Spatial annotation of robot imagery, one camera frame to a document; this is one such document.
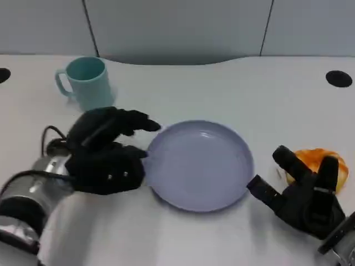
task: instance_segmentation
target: black cable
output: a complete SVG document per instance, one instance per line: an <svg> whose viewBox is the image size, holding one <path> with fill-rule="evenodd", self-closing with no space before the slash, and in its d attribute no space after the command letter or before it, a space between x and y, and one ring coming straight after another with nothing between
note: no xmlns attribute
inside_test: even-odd
<svg viewBox="0 0 355 266"><path fill-rule="evenodd" d="M42 132L42 137L40 139L40 155L43 157L44 156L44 143L45 143L45 137L47 135L48 130L53 130L55 131L61 138L62 140L66 140L66 136L55 126L47 126Z"/></svg>
<svg viewBox="0 0 355 266"><path fill-rule="evenodd" d="M45 172L45 171L38 171L38 170L27 170L27 171L22 171L19 172L15 175L13 175L2 187L0 191L0 197L4 193L4 191L9 187L9 185L15 181L16 179L19 179L23 176L30 176L30 175L37 175L45 178L52 178L52 179L58 179L58 180L63 180L67 182L73 182L74 178L71 176L65 176L65 175L60 175L58 173L50 173L50 172Z"/></svg>

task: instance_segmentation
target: black glove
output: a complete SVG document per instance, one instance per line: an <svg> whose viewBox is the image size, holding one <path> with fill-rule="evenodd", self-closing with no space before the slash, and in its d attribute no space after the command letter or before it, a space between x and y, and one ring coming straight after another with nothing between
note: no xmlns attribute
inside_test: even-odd
<svg viewBox="0 0 355 266"><path fill-rule="evenodd" d="M257 175L247 188L290 226L325 239L345 219L335 196L338 159L326 156L318 174L284 146L273 153L273 159L295 182L279 194Z"/></svg>
<svg viewBox="0 0 355 266"><path fill-rule="evenodd" d="M71 152L99 151L120 134L134 135L135 130L157 131L160 125L147 114L115 107L93 109L85 112L67 134L66 144Z"/></svg>
<svg viewBox="0 0 355 266"><path fill-rule="evenodd" d="M98 152L73 155L65 164L76 191L109 195L140 187L145 175L141 159L146 152L113 142Z"/></svg>
<svg viewBox="0 0 355 266"><path fill-rule="evenodd" d="M65 164L76 191L108 195L140 187L146 152L113 142L134 130L156 131L160 125L138 111L100 108L86 112L67 136L71 157Z"/></svg>

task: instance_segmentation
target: white table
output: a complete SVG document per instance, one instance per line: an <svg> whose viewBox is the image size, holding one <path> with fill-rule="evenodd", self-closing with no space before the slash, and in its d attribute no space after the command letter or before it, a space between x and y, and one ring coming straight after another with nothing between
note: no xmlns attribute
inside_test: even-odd
<svg viewBox="0 0 355 266"><path fill-rule="evenodd" d="M30 168L39 156L42 129L66 132L80 111L67 104L54 72L74 57L1 55L11 77L0 84L0 182ZM279 191L286 183L271 154L338 151L355 168L355 88L329 85L340 69L355 77L351 58L255 57L202 66L140 66L106 61L118 90L116 105L138 109L168 126L206 119L236 130L250 145L256 172ZM155 134L122 138L146 148ZM355 211L352 177L339 195ZM331 265L316 253L319 241L296 232L248 195L222 212L193 214L160 202L148 187L99 197L77 193L57 209L40 257L47 266ZM1 266L28 266L28 257L0 245Z"/></svg>

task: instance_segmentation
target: bread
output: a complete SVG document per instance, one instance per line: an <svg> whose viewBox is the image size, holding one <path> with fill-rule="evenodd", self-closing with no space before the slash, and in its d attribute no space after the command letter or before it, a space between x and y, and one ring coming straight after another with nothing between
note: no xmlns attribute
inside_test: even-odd
<svg viewBox="0 0 355 266"><path fill-rule="evenodd" d="M308 166L308 168L311 169L313 172L318 172L321 162L326 155L330 155L335 158L338 158L339 172L338 172L338 183L337 183L336 193L338 193L341 190L341 188L344 186L345 181L349 175L349 169L346 166L343 158L341 158L340 155L337 154L336 152L328 151L325 149L314 149L314 150L299 150L296 151L295 154L297 158L299 158L302 162L304 162ZM293 177L290 176L288 173L286 175L286 180L289 185L293 181L295 181L295 179L293 179Z"/></svg>

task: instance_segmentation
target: purple plate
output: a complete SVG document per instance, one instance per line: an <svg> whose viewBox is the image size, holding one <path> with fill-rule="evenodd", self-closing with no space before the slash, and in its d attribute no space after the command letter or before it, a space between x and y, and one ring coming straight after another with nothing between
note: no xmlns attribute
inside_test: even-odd
<svg viewBox="0 0 355 266"><path fill-rule="evenodd" d="M194 212L236 202L253 177L248 145L234 131L213 122L185 121L153 139L144 161L146 181L165 201Z"/></svg>

